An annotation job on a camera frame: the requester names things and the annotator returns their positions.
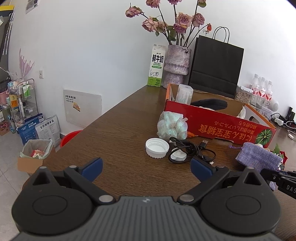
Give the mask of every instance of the gray floor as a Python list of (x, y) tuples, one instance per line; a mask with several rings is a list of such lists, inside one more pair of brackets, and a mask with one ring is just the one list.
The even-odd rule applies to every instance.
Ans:
[(17, 169), (17, 158), (22, 149), (22, 140), (17, 133), (0, 136), (0, 241), (9, 241), (18, 234), (11, 207), (29, 178), (27, 173)]

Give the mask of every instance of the green and white milk carton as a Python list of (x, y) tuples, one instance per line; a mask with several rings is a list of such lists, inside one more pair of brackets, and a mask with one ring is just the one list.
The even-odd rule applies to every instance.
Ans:
[(163, 75), (164, 60), (165, 46), (154, 44), (147, 85), (160, 87), (161, 78)]

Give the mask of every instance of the purple pouch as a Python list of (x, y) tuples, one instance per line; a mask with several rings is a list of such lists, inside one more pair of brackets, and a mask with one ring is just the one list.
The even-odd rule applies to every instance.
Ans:
[(246, 167), (254, 167), (259, 173), (263, 168), (278, 171), (281, 158), (272, 152), (250, 142), (245, 142), (236, 160)]

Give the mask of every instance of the wall switch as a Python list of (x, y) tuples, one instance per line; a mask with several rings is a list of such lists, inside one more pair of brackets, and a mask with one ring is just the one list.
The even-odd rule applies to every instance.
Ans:
[(39, 78), (44, 79), (43, 70), (39, 70)]

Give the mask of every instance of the vase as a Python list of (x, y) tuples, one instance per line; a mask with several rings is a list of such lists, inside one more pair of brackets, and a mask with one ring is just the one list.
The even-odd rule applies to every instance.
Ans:
[(168, 84), (182, 84), (184, 76), (189, 73), (191, 49), (179, 45), (169, 45), (164, 70), (167, 72), (163, 87)]

